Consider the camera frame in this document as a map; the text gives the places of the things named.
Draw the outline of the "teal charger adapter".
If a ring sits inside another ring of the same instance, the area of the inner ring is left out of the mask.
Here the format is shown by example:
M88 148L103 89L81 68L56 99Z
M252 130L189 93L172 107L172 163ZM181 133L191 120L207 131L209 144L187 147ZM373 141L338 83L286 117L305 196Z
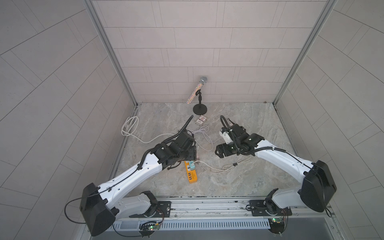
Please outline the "teal charger adapter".
M195 170L195 163L193 161L189 162L189 169L190 169L190 171Z

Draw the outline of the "orange power strip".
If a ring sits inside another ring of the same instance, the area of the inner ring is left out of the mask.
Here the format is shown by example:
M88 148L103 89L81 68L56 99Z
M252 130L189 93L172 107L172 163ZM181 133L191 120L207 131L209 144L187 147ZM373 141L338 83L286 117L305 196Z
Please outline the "orange power strip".
M197 177L197 173L196 173L196 167L195 167L195 170L190 171L190 169L189 169L189 162L190 161L185 161L185 169L186 169L186 172L187 172L188 181L189 181L190 184L192 184L192 183L197 182L198 177Z

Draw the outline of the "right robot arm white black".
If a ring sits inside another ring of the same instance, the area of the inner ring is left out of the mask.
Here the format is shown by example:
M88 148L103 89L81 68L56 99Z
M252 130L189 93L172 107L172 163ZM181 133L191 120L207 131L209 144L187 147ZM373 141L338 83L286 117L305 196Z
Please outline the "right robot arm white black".
M267 214L276 216L289 207L306 206L329 217L327 206L337 191L336 183L326 163L301 159L284 149L278 148L258 134L249 135L246 129L224 116L220 132L225 143L218 145L215 154L219 158L231 155L253 156L266 160L295 178L299 185L285 190L273 189L261 207Z

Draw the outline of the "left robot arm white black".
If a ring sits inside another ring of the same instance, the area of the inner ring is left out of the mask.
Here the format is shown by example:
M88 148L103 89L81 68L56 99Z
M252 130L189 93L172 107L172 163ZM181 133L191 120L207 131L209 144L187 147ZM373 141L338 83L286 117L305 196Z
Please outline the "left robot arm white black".
M158 200L152 192L129 198L126 195L176 163L196 160L196 141L187 131L192 119L189 117L177 134L146 150L135 166L99 186L91 183L83 189L79 209L92 237L105 232L118 219L133 215L150 217L158 211Z

